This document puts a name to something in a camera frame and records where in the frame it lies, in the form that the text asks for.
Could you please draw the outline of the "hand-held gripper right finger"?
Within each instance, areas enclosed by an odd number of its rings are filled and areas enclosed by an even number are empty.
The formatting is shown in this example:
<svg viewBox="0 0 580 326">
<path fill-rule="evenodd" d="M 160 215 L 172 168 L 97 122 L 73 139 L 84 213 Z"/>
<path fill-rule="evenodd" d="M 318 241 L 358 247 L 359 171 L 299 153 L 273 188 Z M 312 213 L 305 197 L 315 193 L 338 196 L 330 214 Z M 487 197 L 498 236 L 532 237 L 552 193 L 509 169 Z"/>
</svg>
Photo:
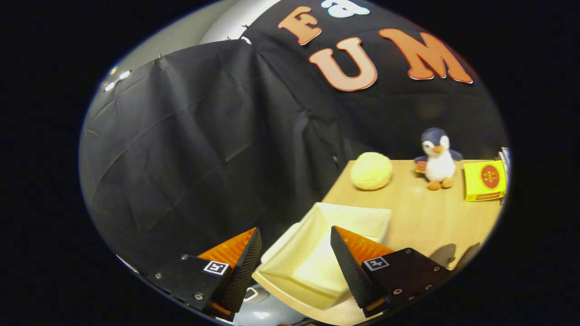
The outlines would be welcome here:
<svg viewBox="0 0 580 326">
<path fill-rule="evenodd" d="M 337 225 L 331 247 L 365 317 L 403 310 L 451 278 L 451 270 L 415 249 L 392 250 Z"/>
</svg>

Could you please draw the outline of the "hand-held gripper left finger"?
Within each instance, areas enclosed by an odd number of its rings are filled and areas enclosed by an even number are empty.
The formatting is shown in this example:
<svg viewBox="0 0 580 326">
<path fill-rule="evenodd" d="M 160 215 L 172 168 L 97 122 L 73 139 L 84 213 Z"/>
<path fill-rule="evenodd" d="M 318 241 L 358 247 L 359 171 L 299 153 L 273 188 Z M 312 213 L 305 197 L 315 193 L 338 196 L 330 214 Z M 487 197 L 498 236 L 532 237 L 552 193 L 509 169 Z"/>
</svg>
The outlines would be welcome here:
<svg viewBox="0 0 580 326">
<path fill-rule="evenodd" d="M 233 321 L 241 309 L 261 257 L 260 229 L 254 227 L 202 254 L 182 254 L 146 280 L 199 314 Z"/>
</svg>

